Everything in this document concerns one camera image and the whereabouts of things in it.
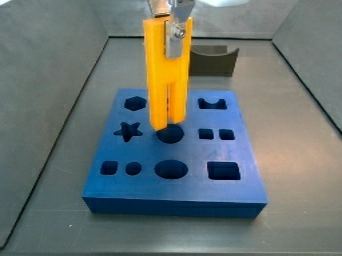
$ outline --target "blue foam block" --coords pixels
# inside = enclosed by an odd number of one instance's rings
[[[91,211],[255,218],[267,195],[235,94],[191,90],[185,121],[159,133],[145,99],[117,91],[83,191]]]

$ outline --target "rectangular hole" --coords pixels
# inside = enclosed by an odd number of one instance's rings
[[[211,180],[240,180],[239,166],[235,162],[208,162],[207,170]]]
[[[117,171],[117,165],[116,161],[104,161],[101,163],[101,175],[113,175]]]
[[[197,129],[197,136],[201,140],[212,140],[213,132],[211,129]]]
[[[228,129],[220,129],[219,130],[219,138],[222,140],[235,140],[235,135],[232,130]]]

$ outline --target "yellow block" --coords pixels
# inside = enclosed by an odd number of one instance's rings
[[[155,130],[167,127],[168,118],[173,123],[185,119],[192,19],[187,21],[183,56],[172,60],[167,59],[164,53],[167,19],[168,17],[144,20],[149,122]]]

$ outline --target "star-shaped hole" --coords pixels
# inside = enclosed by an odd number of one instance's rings
[[[121,129],[113,135],[123,136],[123,141],[128,142],[133,136],[141,136],[143,133],[137,130],[140,123],[127,124],[121,123]]]

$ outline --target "hole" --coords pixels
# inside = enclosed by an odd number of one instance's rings
[[[234,162],[208,162],[207,169],[211,180],[240,180],[239,166]]]
[[[197,135],[201,140],[213,139],[213,132],[211,129],[197,129]]]
[[[176,160],[161,161],[155,166],[156,175],[168,180],[180,179],[187,172],[187,165]]]
[[[227,109],[226,100],[219,99],[216,103],[208,103],[203,98],[197,99],[200,109]]]
[[[128,142],[133,136],[141,136],[143,133],[137,130],[140,123],[121,123],[121,129],[113,133],[116,136],[123,136],[123,141]]]
[[[113,175],[117,171],[117,162],[105,161],[101,163],[101,175]]]
[[[125,173],[131,176],[139,174],[141,171],[141,165],[137,162],[131,162],[125,165]]]
[[[234,136],[232,130],[220,129],[219,130],[219,138],[222,140],[235,140],[235,136]]]
[[[168,124],[164,129],[156,131],[156,137],[161,142],[175,144],[183,139],[184,132],[179,125]]]
[[[137,111],[143,108],[145,108],[147,100],[141,97],[132,97],[124,101],[124,107],[129,109],[131,111]]]

